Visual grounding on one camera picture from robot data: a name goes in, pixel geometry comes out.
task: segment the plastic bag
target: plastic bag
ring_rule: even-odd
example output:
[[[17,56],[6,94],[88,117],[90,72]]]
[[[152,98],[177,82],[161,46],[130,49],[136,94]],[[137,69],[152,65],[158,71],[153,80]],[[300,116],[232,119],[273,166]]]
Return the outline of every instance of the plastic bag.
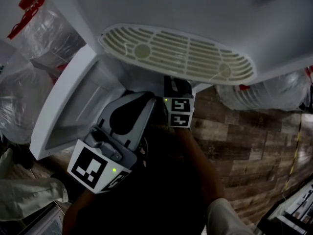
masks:
[[[221,102],[232,110],[298,110],[310,92],[311,80],[305,70],[288,73],[240,90],[238,86],[217,85]]]
[[[0,132],[14,143],[29,143],[52,87],[46,71],[16,52],[0,75]]]
[[[86,44],[50,0],[45,0],[17,37],[23,56],[51,69],[68,64]]]

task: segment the wooden floor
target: wooden floor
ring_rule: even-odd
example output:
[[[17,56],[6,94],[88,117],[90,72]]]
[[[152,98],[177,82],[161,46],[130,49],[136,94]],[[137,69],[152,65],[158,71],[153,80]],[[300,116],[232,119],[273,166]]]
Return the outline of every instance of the wooden floor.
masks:
[[[232,111],[218,101],[213,87],[197,94],[192,133],[219,171],[231,205],[252,229],[283,198],[300,120],[299,153],[284,195],[297,189],[313,173],[313,116],[277,110]],[[155,140],[149,147],[182,158],[172,142],[175,140],[172,129],[154,120],[147,133],[153,133]],[[71,149],[39,161],[32,169],[35,177],[66,170],[70,155]],[[33,175],[17,165],[11,177]],[[62,208],[66,211],[68,204]]]

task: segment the white sleeve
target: white sleeve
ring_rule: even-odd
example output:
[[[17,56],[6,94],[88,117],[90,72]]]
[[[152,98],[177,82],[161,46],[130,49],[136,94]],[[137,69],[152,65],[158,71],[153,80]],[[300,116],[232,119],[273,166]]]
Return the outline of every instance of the white sleeve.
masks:
[[[209,205],[205,218],[208,235],[253,235],[224,198]]]

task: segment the refrigerator vent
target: refrigerator vent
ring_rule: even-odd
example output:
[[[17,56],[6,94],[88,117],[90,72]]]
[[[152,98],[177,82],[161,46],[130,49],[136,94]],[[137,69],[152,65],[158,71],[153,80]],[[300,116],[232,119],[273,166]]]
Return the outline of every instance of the refrigerator vent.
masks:
[[[247,55],[184,32],[117,24],[106,29],[99,42],[127,63],[187,80],[237,85],[256,77]]]

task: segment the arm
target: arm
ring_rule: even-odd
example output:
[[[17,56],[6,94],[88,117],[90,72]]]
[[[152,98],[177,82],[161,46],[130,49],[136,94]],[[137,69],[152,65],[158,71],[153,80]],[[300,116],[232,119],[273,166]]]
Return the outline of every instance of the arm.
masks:
[[[205,206],[208,207],[218,198],[225,198],[224,188],[217,170],[207,159],[190,131],[186,128],[175,128],[175,133],[183,146],[186,158],[199,178]]]
[[[63,220],[63,235],[73,234],[76,226],[77,213],[83,207],[90,205],[96,197],[96,194],[86,189],[82,195],[69,207]]]

